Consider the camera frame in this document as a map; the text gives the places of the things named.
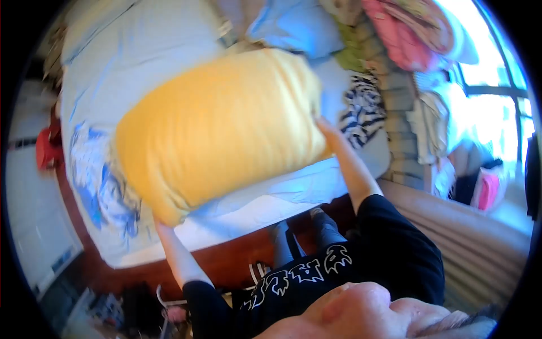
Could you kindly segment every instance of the window frame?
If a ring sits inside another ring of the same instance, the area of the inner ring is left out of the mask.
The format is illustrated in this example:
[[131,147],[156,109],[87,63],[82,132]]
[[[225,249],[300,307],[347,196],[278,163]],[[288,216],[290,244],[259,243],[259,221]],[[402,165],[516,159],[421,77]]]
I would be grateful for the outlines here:
[[[491,94],[491,95],[501,95],[501,96],[507,96],[511,97],[514,101],[515,106],[515,124],[518,134],[518,153],[517,153],[517,161],[518,163],[522,163],[522,143],[523,143],[523,130],[521,127],[521,118],[527,118],[527,119],[533,119],[532,116],[528,116],[526,114],[522,114],[519,108],[519,99],[525,98],[529,99],[529,96],[527,94],[526,89],[517,88],[514,78],[512,77],[512,70],[510,68],[510,64],[508,63],[508,59],[506,58],[506,54],[504,52],[504,49],[502,47],[501,41],[499,40],[498,35],[496,34],[493,26],[494,24],[491,22],[491,19],[488,16],[488,12],[485,11],[482,6],[478,3],[478,0],[471,0],[478,9],[478,12],[480,13],[480,16],[484,20],[484,22],[487,25],[487,28],[489,29],[489,33],[491,34],[493,40],[495,41],[495,45],[497,47],[497,50],[499,51],[499,54],[502,57],[502,60],[504,62],[505,70],[506,70],[506,76],[508,77],[508,82],[510,83],[510,86],[470,86],[465,82],[465,78],[463,76],[463,69],[461,68],[461,64],[457,63],[457,71],[459,73],[459,81],[461,82],[461,86],[463,87],[463,91],[467,97],[470,95],[482,95],[482,94]],[[520,68],[521,75],[526,80],[525,72]]]

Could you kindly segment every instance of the window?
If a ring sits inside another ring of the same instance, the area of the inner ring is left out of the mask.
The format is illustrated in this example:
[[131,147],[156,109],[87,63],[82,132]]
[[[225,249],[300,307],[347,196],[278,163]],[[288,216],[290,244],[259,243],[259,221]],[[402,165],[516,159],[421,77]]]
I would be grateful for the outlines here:
[[476,0],[437,1],[457,16],[480,58],[477,65],[455,67],[458,82],[477,112],[473,137],[491,143],[494,157],[515,169],[525,163],[534,124],[527,81],[511,44]]

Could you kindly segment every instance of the leg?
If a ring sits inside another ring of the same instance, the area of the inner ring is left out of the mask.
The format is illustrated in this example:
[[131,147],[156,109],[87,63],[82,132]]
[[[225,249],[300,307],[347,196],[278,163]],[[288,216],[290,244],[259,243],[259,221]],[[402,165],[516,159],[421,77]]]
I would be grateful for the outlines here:
[[346,239],[340,235],[337,224],[321,208],[311,209],[312,222],[316,228],[316,245],[318,249]]
[[[276,224],[271,229],[271,241],[274,245],[274,262],[273,262],[273,268],[279,268],[290,261],[294,260],[294,257],[292,256],[292,253],[290,252],[290,248],[288,247],[288,241],[286,240],[286,230],[288,229],[288,224],[286,223],[286,220],[282,220],[278,224]],[[295,243],[298,246],[299,253],[301,253],[301,256],[306,256],[305,252],[299,246],[298,240],[295,238]]]

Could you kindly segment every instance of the yellow pillow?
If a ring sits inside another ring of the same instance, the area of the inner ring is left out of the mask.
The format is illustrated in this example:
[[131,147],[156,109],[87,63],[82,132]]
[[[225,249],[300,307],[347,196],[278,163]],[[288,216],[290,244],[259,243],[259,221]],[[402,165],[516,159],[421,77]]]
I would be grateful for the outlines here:
[[159,86],[119,122],[128,183],[169,226],[200,205],[331,155],[321,83],[277,49],[229,55]]

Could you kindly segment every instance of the wall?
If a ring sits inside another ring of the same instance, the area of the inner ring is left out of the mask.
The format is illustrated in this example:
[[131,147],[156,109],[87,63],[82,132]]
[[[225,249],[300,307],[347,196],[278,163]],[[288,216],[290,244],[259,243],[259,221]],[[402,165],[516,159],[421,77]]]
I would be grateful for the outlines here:
[[82,250],[54,170],[38,171],[36,164],[35,138],[49,125],[53,100],[43,83],[23,84],[6,157],[11,235],[23,273],[38,299]]

